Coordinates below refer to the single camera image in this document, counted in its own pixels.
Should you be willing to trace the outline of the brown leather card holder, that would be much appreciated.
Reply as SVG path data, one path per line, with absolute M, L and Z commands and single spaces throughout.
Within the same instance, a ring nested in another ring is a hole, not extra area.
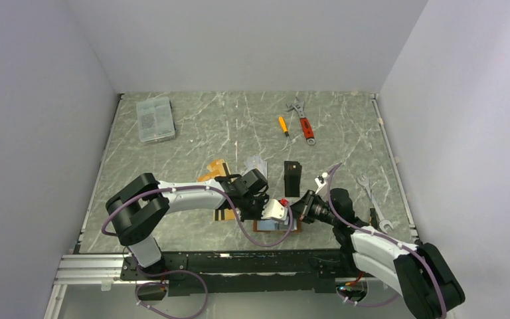
M 252 230 L 257 233 L 286 232 L 289 222 L 277 222 L 273 220 L 254 221 Z

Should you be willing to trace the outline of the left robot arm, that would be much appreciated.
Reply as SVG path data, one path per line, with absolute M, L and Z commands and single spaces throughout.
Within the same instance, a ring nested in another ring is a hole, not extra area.
M 157 181 L 152 173 L 143 173 L 107 201 L 108 217 L 101 232 L 116 237 L 136 258 L 138 271 L 154 279 L 163 273 L 165 262 L 152 232 L 168 214 L 230 209 L 238 223 L 273 220 L 293 225 L 292 211 L 270 199 L 267 189 L 268 182 L 257 169 L 194 183 Z

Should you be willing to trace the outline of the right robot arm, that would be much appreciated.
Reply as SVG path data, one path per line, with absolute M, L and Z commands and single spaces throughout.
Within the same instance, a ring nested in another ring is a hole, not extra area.
M 463 288 L 435 245 L 405 243 L 376 230 L 355 215 L 347 190 L 334 188 L 327 199 L 307 191 L 290 209 L 303 223 L 331 225 L 341 246 L 342 272 L 355 276 L 361 271 L 381 280 L 415 318 L 444 318 L 465 302 Z

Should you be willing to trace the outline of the black card wallet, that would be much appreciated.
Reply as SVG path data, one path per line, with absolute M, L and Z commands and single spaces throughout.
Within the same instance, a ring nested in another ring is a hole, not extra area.
M 300 196 L 302 166 L 298 161 L 284 162 L 284 195 L 286 197 Z

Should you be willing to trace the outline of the gold card with stripes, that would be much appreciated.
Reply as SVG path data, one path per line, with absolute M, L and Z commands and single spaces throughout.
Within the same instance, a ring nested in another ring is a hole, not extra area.
M 214 211 L 213 215 L 214 221 L 230 221 L 234 219 L 235 219 L 234 211 L 231 209 L 216 209 Z

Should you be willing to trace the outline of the gold card stack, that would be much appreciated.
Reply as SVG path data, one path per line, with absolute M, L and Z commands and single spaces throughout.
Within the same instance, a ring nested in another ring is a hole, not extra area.
M 216 177 L 225 177 L 230 175 L 230 170 L 227 163 L 223 159 L 217 159 L 207 166 L 208 173 L 198 177 L 198 182 L 204 182 Z

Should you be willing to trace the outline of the black yellow screwdriver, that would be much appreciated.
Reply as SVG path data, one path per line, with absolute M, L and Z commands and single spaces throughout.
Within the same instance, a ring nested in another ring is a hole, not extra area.
M 375 230 L 379 230 L 379 217 L 377 215 L 377 211 L 374 207 L 371 207 L 369 209 L 369 224 L 372 226 Z

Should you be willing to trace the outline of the silver combination wrench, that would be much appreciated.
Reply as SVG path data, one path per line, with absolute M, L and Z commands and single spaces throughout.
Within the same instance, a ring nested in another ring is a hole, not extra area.
M 383 233 L 388 233 L 388 231 L 392 231 L 394 229 L 393 224 L 391 221 L 389 221 L 387 218 L 384 217 L 384 215 L 379 207 L 379 204 L 377 203 L 377 200 L 375 199 L 375 196 L 373 195 L 369 178 L 365 174 L 361 174 L 357 178 L 357 181 L 361 186 L 363 186 L 363 188 L 367 192 L 367 195 L 369 196 L 369 199 L 371 200 L 371 203 L 373 204 L 373 208 L 375 209 L 375 212 L 377 213 L 379 229 Z

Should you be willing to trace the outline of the red adjustable wrench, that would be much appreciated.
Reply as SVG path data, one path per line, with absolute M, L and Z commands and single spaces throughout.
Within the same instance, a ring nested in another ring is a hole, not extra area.
M 305 101 L 303 98 L 296 97 L 294 102 L 290 102 L 286 104 L 286 110 L 288 112 L 296 111 L 296 113 L 299 116 L 300 124 L 301 124 L 301 130 L 303 132 L 304 138 L 306 142 L 314 146 L 315 145 L 315 136 L 313 134 L 313 129 L 311 127 L 311 124 L 309 123 L 309 120 L 307 119 L 307 116 L 304 112 L 304 106 Z

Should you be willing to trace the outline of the clear plastic parts box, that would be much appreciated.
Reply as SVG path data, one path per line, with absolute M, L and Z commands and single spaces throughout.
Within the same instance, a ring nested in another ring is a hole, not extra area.
M 176 136 L 171 100 L 152 98 L 136 104 L 139 140 L 142 143 L 161 142 Z

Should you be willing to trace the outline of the black aluminium base frame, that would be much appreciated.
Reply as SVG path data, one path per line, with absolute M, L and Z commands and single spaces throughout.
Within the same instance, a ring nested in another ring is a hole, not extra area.
M 134 284 L 140 300 L 225 292 L 312 290 L 332 293 L 372 275 L 340 264 L 340 248 L 278 251 L 166 252 L 163 266 L 140 269 L 131 255 L 69 255 L 57 284 Z

